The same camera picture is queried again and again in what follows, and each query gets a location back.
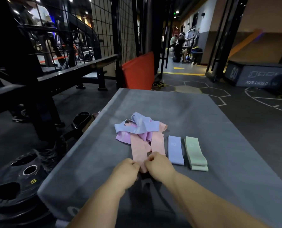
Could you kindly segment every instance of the folded green band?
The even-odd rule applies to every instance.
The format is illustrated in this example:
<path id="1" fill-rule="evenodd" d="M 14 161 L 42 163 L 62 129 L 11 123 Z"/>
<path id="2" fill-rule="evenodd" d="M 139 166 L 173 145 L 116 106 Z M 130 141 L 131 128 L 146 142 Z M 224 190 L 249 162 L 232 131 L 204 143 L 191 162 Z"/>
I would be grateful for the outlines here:
<path id="1" fill-rule="evenodd" d="M 186 137 L 185 148 L 192 170 L 208 171 L 208 162 L 201 152 L 198 138 Z"/>

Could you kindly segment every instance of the pink resistance band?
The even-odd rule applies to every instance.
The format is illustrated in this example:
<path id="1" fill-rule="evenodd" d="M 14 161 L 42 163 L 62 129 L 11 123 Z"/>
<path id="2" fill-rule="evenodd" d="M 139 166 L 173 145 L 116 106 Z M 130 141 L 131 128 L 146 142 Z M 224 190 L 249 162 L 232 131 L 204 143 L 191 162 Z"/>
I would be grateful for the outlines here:
<path id="1" fill-rule="evenodd" d="M 125 123 L 126 126 L 135 126 L 132 122 Z M 159 131 L 153 132 L 152 146 L 149 145 L 147 141 L 144 141 L 139 134 L 130 133 L 130 143 L 131 143 L 131 152 L 132 152 L 132 159 L 141 167 L 141 172 L 146 173 L 147 169 L 144 165 L 144 160 L 147 159 L 147 153 L 152 152 L 159 152 L 162 155 L 165 155 L 164 149 L 164 137 L 162 132 L 167 129 L 167 125 L 160 122 Z"/>

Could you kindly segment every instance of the yellow floor line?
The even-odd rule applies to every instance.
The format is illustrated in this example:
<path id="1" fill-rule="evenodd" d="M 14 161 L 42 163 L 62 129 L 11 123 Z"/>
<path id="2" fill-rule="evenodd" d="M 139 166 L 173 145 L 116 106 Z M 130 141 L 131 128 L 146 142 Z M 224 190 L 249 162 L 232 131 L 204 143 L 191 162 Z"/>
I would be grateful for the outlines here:
<path id="1" fill-rule="evenodd" d="M 205 76 L 205 74 L 201 73 L 172 73 L 172 72 L 164 72 L 163 73 L 168 73 L 168 74 L 181 74 L 181 75 L 193 75 L 193 76 Z"/>

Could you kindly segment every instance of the left hand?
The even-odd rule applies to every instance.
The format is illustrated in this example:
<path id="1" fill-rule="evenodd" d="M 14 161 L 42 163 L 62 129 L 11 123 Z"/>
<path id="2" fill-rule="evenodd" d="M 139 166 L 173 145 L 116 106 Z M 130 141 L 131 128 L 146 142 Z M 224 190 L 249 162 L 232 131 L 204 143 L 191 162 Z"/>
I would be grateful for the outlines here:
<path id="1" fill-rule="evenodd" d="M 124 159 L 114 168 L 112 174 L 106 181 L 113 189 L 124 195 L 125 190 L 130 188 L 137 180 L 140 166 L 130 158 Z"/>

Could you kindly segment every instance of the hand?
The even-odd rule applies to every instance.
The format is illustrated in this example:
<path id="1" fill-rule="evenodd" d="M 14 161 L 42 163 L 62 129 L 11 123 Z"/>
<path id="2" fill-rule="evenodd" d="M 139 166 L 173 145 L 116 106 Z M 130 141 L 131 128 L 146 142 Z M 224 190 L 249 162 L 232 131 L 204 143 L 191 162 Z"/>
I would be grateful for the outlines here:
<path id="1" fill-rule="evenodd" d="M 140 166 L 137 162 L 130 158 L 124 159 L 116 165 L 106 183 L 111 184 L 113 190 L 124 195 L 125 190 L 130 188 L 137 180 L 139 169 Z"/>
<path id="2" fill-rule="evenodd" d="M 147 160 L 144 161 L 144 164 L 150 175 L 164 185 L 168 180 L 172 179 L 173 174 L 176 172 L 169 159 L 158 152 L 153 152 L 148 156 Z"/>

